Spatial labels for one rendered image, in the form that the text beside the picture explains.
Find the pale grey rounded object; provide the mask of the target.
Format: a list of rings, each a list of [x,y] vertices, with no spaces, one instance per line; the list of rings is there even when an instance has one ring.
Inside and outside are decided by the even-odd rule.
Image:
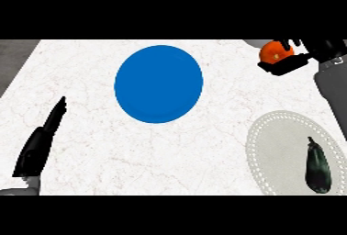
[[[254,48],[261,49],[263,46],[270,42],[268,39],[246,39],[245,43],[252,46]]]

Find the grey oval placemat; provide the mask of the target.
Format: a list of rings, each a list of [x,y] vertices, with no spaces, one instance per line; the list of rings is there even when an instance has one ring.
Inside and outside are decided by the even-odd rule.
[[[305,184],[308,138],[322,146],[330,170],[325,195],[347,196],[347,156],[322,126],[285,110],[264,114],[248,130],[246,162],[264,195],[319,195]]]

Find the blue round plate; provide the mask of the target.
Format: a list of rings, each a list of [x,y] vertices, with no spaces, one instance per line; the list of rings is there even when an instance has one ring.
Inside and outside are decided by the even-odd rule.
[[[144,123],[165,123],[193,108],[203,75],[192,56],[177,47],[155,45],[136,51],[115,76],[115,97],[125,114]]]

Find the orange round fruit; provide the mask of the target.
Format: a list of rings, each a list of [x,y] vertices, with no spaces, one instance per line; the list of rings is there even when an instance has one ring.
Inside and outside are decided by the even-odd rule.
[[[294,50],[285,50],[279,41],[270,41],[260,49],[258,58],[263,62],[274,64],[294,54]]]

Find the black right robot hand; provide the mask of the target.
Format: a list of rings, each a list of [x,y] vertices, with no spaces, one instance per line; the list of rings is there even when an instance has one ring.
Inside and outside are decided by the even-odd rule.
[[[273,41],[280,42],[285,50],[294,50],[286,39],[274,39]],[[297,54],[294,52],[288,58],[274,64],[268,64],[263,61],[257,64],[271,75],[280,76],[292,72],[307,65],[310,59],[323,63],[347,54],[347,45],[341,39],[295,39],[292,43],[295,46],[304,45],[305,53]]]

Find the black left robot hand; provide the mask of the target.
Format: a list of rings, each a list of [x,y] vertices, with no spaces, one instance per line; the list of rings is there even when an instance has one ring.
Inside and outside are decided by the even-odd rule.
[[[62,97],[50,111],[41,127],[32,131],[14,164],[13,177],[40,176],[45,165],[53,137],[66,112],[66,99]]]

